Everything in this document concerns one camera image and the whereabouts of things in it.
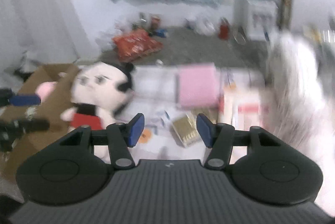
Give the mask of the boy doll red outfit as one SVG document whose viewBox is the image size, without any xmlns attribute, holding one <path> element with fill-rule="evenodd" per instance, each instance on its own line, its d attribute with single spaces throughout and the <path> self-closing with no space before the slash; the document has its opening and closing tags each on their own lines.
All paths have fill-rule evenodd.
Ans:
<svg viewBox="0 0 335 224">
<path fill-rule="evenodd" d="M 103 130 L 116 123 L 115 117 L 133 98 L 131 63 L 109 64 L 96 62 L 81 69 L 71 88 L 73 106 L 60 115 L 68 122 L 68 131 L 88 125 Z"/>
</svg>

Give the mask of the gold tissue pack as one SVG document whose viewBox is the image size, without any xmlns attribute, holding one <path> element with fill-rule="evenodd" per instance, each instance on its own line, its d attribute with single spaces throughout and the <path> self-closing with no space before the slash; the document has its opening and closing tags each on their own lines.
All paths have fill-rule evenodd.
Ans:
<svg viewBox="0 0 335 224">
<path fill-rule="evenodd" d="M 184 115 L 172 122 L 178 139 L 184 147 L 199 142 L 201 137 L 196 129 L 196 119 L 193 115 Z"/>
</svg>

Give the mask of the pink soft pack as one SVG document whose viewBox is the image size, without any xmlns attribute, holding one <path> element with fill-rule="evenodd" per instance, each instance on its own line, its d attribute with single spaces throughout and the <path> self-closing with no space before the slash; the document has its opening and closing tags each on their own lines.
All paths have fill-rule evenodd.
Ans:
<svg viewBox="0 0 335 224">
<path fill-rule="evenodd" d="M 219 100 L 219 77 L 214 63 L 178 68 L 178 104 L 181 108 L 214 107 Z"/>
</svg>

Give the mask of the plaid bed sheet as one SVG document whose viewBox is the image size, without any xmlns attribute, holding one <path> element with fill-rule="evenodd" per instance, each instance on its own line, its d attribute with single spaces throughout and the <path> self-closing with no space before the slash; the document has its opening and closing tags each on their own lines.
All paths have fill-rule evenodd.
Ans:
<svg viewBox="0 0 335 224">
<path fill-rule="evenodd" d="M 218 123 L 219 100 L 214 107 L 181 108 L 178 104 L 179 67 L 138 66 L 132 75 L 135 93 L 129 105 L 117 116 L 117 120 L 129 122 L 138 113 L 145 117 L 144 131 L 136 146 L 129 150 L 135 162 L 141 159 L 203 160 L 207 155 L 208 150 L 202 139 L 184 147 L 172 128 L 172 122 L 184 115 L 193 115 L 196 119 L 198 114 L 203 113 L 213 123 Z M 259 71 L 234 68 L 216 70 L 220 74 L 219 99 L 225 87 L 269 89 Z M 270 126 L 267 130 L 271 129 L 274 105 L 273 97 Z"/>
</svg>

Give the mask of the brown cardboard box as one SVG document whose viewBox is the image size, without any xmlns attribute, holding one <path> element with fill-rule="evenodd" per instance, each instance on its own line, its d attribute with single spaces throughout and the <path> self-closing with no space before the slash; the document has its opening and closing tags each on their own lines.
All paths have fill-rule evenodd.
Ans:
<svg viewBox="0 0 335 224">
<path fill-rule="evenodd" d="M 30 156 L 64 136 L 68 123 L 60 114 L 72 106 L 70 89 L 79 68 L 74 64 L 39 67 L 23 84 L 19 96 L 33 96 L 37 87 L 54 82 L 52 92 L 39 105 L 21 100 L 1 115 L 1 178 L 14 183 L 19 166 Z"/>
</svg>

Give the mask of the pink pig plush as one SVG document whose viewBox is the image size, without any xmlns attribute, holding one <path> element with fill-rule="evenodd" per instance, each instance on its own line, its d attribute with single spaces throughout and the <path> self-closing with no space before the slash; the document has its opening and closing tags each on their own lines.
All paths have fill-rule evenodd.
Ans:
<svg viewBox="0 0 335 224">
<path fill-rule="evenodd" d="M 41 103 L 45 102 L 47 98 L 50 96 L 50 94 L 54 91 L 57 84 L 60 80 L 62 80 L 64 77 L 66 77 L 66 72 L 60 72 L 58 76 L 60 79 L 58 81 L 52 81 L 52 82 L 43 82 L 35 90 L 35 94 L 40 98 Z"/>
</svg>

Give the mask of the white fringed blanket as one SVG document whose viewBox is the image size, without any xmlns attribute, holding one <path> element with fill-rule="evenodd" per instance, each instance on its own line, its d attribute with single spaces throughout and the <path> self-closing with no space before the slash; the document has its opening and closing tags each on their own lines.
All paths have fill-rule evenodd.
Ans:
<svg viewBox="0 0 335 224">
<path fill-rule="evenodd" d="M 267 76 L 271 80 L 279 128 L 277 136 L 322 170 L 316 203 L 334 215 L 334 127 L 311 43 L 289 32 L 269 36 Z"/>
</svg>

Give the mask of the red snack bag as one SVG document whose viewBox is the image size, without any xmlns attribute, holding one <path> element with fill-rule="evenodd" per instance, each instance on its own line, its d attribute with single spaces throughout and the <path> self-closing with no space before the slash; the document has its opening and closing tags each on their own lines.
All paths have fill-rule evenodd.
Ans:
<svg viewBox="0 0 335 224">
<path fill-rule="evenodd" d="M 159 52 L 163 43 L 149 36 L 146 30 L 137 29 L 112 39 L 120 62 L 131 62 L 151 53 Z"/>
</svg>

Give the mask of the pink wet wipes pack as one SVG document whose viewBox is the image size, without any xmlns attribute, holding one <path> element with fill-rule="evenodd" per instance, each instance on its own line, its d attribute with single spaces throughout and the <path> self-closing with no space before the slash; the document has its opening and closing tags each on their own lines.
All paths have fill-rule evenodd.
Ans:
<svg viewBox="0 0 335 224">
<path fill-rule="evenodd" d="M 237 130 L 251 126 L 268 129 L 273 95 L 269 89 L 223 88 L 219 99 L 218 122 Z"/>
</svg>

